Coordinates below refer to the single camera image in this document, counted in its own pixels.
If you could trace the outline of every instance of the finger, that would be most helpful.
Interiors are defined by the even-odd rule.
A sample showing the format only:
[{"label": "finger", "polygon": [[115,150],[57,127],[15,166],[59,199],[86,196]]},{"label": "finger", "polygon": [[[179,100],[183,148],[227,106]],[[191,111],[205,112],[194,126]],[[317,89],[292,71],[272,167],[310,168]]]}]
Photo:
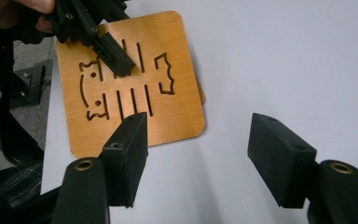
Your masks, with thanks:
[{"label": "finger", "polygon": [[53,26],[51,25],[51,22],[43,15],[39,17],[36,23],[36,29],[45,33],[53,33]]},{"label": "finger", "polygon": [[55,0],[14,0],[44,14],[53,12]]}]

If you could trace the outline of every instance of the white table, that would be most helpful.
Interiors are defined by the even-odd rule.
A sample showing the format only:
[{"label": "white table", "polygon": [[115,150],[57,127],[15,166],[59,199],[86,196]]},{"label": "white table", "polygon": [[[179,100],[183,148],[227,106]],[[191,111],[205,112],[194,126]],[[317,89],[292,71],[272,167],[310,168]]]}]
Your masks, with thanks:
[{"label": "white table", "polygon": [[[112,223],[308,223],[279,208],[247,157],[252,113],[279,119],[318,149],[317,161],[358,168],[358,1],[138,1],[131,17],[184,19],[207,96],[198,138],[149,148],[132,209]],[[71,155],[54,66],[42,190]]]}]

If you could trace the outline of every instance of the human hand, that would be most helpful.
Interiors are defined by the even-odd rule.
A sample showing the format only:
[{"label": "human hand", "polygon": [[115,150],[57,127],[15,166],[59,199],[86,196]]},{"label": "human hand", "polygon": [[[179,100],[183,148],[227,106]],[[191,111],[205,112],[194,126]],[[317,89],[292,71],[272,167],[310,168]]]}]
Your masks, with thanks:
[{"label": "human hand", "polygon": [[[55,0],[0,0],[0,29],[7,29],[16,26],[20,22],[18,3],[43,14],[49,14],[54,10]],[[36,29],[42,32],[51,33],[51,23],[45,16],[40,16]]]}]

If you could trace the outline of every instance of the wooden board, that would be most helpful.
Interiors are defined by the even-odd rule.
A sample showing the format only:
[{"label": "wooden board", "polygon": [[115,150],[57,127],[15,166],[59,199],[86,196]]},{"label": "wooden board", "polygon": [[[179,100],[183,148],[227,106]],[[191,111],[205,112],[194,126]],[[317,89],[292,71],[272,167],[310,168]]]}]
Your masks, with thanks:
[{"label": "wooden board", "polygon": [[115,76],[81,43],[57,42],[70,144],[77,158],[98,156],[120,122],[148,113],[149,146],[195,137],[205,118],[182,18],[173,11],[100,27],[136,66]]}]

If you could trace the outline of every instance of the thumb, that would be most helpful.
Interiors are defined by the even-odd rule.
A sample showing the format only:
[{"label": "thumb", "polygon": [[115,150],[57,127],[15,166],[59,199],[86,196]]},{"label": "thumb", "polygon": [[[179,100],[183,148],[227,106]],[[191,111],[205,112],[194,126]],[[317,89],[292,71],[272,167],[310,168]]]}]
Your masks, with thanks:
[{"label": "thumb", "polygon": [[44,14],[53,12],[55,0],[14,0]]}]

